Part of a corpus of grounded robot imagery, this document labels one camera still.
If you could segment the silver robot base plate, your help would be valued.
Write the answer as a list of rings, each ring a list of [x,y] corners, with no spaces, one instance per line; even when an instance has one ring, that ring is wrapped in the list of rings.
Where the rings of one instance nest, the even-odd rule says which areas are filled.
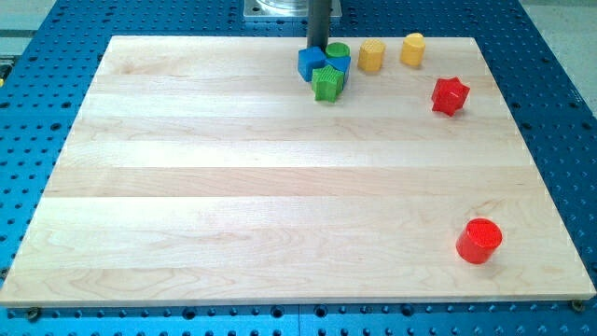
[[[243,15],[246,18],[306,18],[308,0],[243,0]]]

